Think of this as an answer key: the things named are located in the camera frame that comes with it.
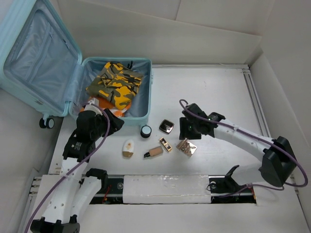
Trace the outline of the patterned eyeshadow palette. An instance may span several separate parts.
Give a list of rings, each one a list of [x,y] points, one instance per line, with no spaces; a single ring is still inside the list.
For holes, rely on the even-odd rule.
[[[197,146],[194,145],[192,142],[190,142],[187,139],[184,139],[183,141],[180,141],[179,144],[176,146],[176,148],[183,152],[186,156],[189,158],[193,156],[193,154],[197,150]]]

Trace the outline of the black square compact case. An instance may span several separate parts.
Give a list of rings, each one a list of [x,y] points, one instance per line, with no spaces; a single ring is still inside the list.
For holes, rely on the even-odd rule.
[[[159,126],[159,130],[166,134],[170,134],[173,128],[174,123],[167,119],[164,119]]]

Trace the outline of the black gold lipstick box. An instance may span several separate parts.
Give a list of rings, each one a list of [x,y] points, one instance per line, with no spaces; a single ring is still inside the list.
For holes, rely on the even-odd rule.
[[[160,138],[159,142],[167,152],[170,152],[172,150],[172,146],[168,143],[168,141],[164,137]]]

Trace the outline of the orange tie-dye shirt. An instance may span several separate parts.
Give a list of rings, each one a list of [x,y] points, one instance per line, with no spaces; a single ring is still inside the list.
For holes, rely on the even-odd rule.
[[[105,109],[108,108],[116,117],[124,117],[125,113],[130,109],[131,102],[125,106],[122,110],[115,107],[109,101],[101,98],[101,97],[90,97],[88,101],[94,100],[95,104],[98,105],[100,108]]]

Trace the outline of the beige foundation bottle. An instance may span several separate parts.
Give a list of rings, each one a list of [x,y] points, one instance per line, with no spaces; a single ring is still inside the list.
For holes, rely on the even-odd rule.
[[[163,148],[161,146],[150,149],[147,153],[144,154],[144,158],[153,158],[159,156],[163,153]]]

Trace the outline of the white egg-shaped cosmetic case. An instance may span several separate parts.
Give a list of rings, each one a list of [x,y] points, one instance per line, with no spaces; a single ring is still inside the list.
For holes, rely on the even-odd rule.
[[[135,151],[135,143],[132,139],[128,139],[125,141],[122,147],[122,156],[124,158],[131,158]]]

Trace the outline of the yellow camouflage garment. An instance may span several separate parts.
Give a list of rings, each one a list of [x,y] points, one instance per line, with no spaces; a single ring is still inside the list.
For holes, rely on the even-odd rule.
[[[123,110],[138,94],[143,78],[143,74],[134,72],[121,63],[108,62],[86,87],[86,92],[91,97],[101,97]]]

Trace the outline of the light blue hard suitcase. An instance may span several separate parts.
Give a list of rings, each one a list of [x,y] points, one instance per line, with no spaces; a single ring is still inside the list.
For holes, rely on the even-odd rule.
[[[86,87],[108,62],[143,75],[125,125],[145,125],[151,109],[152,62],[137,57],[88,57],[48,0],[15,0],[0,25],[0,86],[35,108],[41,128],[54,117],[77,117]]]

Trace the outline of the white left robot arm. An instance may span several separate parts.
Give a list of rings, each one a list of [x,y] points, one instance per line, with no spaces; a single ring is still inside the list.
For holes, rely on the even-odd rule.
[[[91,168],[85,172],[91,156],[105,140],[119,131],[124,121],[109,109],[88,104],[76,119],[76,129],[63,151],[60,178],[34,210],[26,226],[33,233],[78,233],[82,215],[98,192],[108,188],[107,172]]]

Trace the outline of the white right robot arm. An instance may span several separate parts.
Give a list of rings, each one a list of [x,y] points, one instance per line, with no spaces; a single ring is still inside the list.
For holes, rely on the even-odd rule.
[[[211,175],[207,189],[217,196],[233,196],[267,182],[268,189],[282,191],[297,160],[290,142],[247,131],[213,112],[207,115],[195,104],[180,100],[183,117],[180,118],[180,139],[201,139],[203,135],[230,143],[257,159],[249,166],[234,165],[224,175]]]

